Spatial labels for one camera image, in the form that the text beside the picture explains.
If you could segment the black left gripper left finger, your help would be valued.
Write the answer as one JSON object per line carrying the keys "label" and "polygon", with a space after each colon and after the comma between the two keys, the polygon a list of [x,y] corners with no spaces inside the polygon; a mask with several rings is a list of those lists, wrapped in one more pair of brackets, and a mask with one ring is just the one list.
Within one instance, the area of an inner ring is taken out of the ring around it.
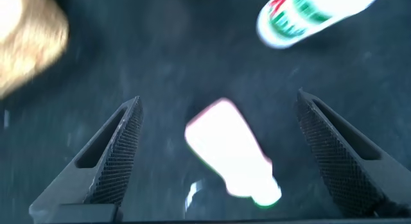
{"label": "black left gripper left finger", "polygon": [[121,204],[143,123],[140,97],[124,102],[30,205],[34,223],[122,223]]}

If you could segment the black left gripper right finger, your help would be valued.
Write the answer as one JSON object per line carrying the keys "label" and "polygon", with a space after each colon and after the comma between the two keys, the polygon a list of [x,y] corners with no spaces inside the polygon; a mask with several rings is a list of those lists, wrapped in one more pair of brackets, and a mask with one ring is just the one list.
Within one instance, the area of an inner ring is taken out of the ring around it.
{"label": "black left gripper right finger", "polygon": [[318,97],[299,90],[299,126],[334,203],[348,217],[410,217],[410,171]]}

